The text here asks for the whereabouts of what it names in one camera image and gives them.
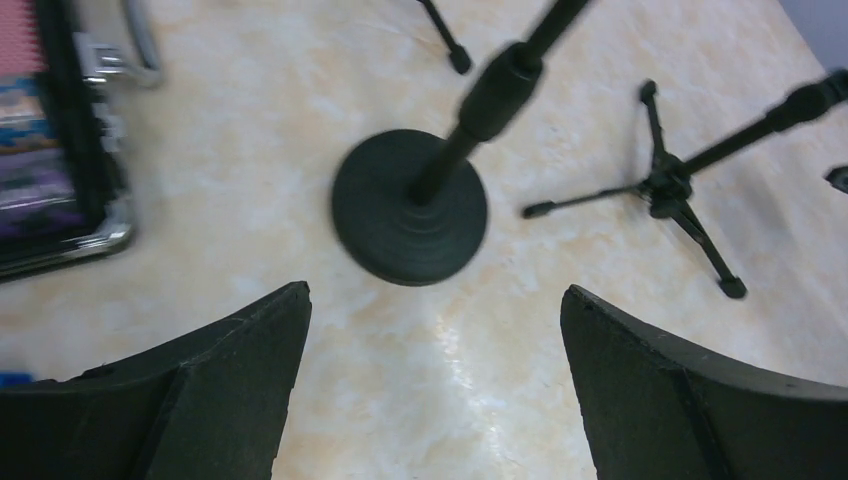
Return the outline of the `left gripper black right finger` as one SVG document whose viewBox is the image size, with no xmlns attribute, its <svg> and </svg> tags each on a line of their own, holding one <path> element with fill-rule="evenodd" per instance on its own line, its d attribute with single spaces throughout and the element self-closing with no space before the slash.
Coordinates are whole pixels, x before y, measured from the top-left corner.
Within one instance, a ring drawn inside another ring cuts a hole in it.
<svg viewBox="0 0 848 480">
<path fill-rule="evenodd" d="M 843 479 L 847 391 L 685 340 L 573 285 L 560 325 L 601 479 Z"/>
</svg>

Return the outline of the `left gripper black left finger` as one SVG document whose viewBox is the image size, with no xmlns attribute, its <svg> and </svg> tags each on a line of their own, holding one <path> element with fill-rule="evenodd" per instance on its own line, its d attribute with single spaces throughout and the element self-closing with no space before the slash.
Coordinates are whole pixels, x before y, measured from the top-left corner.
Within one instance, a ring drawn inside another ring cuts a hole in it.
<svg viewBox="0 0 848 480">
<path fill-rule="evenodd" d="M 268 479 L 306 343 L 303 281 L 66 381 L 1 391 L 5 479 Z"/>
</svg>

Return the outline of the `small black tripod stand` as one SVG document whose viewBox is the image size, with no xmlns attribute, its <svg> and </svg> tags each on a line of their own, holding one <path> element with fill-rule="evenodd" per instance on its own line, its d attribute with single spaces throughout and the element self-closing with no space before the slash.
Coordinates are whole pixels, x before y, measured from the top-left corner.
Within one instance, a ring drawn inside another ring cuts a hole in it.
<svg viewBox="0 0 848 480">
<path fill-rule="evenodd" d="M 674 221 L 700 245 L 718 275 L 717 284 L 721 291 L 730 299 L 741 300 L 747 295 L 747 287 L 741 278 L 732 273 L 688 203 L 692 195 L 691 178 L 770 135 L 782 134 L 801 124 L 818 120 L 832 108 L 845 103 L 847 70 L 837 69 L 819 81 L 798 87 L 790 92 L 782 103 L 768 110 L 761 119 L 686 161 L 665 148 L 656 96 L 656 82 L 645 81 L 639 90 L 639 100 L 646 107 L 653 144 L 651 166 L 645 179 L 635 184 L 601 190 L 569 200 L 548 200 L 531 204 L 522 209 L 521 217 L 534 219 L 557 209 L 623 194 L 636 195 L 648 203 L 652 218 Z"/>
</svg>

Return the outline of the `round base clip stand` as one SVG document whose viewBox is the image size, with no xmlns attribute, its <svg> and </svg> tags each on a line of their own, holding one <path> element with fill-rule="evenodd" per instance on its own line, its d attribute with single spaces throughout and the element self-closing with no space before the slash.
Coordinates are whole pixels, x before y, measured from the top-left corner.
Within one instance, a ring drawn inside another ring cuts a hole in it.
<svg viewBox="0 0 848 480">
<path fill-rule="evenodd" d="M 336 171 L 330 211 L 351 258 L 389 283 L 421 287 L 461 271 L 487 230 L 483 182 L 469 158 L 509 126 L 533 96 L 544 58 L 587 7 L 555 1 L 523 41 L 491 58 L 446 138 L 394 129 L 354 146 Z"/>
</svg>

